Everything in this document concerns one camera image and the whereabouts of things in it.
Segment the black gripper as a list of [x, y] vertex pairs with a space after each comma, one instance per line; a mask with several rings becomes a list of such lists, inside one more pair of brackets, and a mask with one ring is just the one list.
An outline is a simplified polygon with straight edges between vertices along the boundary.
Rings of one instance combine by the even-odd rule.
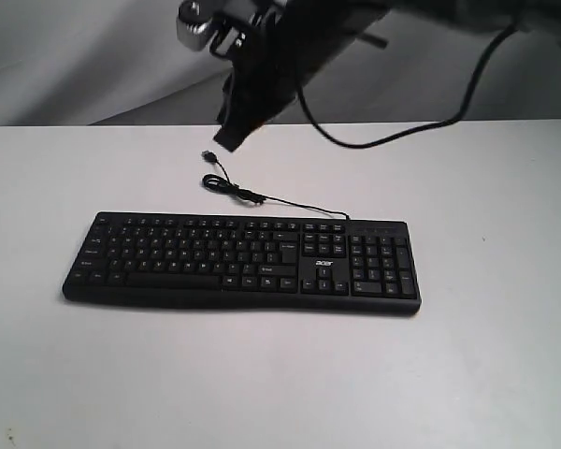
[[219, 14], [239, 38], [226, 53], [233, 71], [223, 88], [220, 128], [213, 137], [229, 152], [282, 113], [322, 69], [389, 12], [383, 1], [256, 5], [255, 16], [246, 21]]

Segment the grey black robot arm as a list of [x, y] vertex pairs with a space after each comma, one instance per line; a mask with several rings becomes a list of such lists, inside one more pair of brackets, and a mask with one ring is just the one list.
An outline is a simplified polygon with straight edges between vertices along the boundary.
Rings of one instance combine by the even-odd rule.
[[214, 140], [233, 152], [293, 101], [309, 123], [338, 145], [314, 119], [304, 87], [375, 21], [397, 11], [470, 33], [493, 34], [467, 83], [461, 106], [451, 118], [401, 131], [368, 143], [366, 150], [391, 141], [460, 122], [468, 112], [476, 87], [492, 54], [518, 32], [551, 36], [561, 45], [561, 1], [276, 1], [255, 2], [262, 20], [235, 18], [227, 6], [216, 10], [217, 22], [238, 32], [240, 47], [228, 56], [233, 71], [224, 85], [224, 104]]

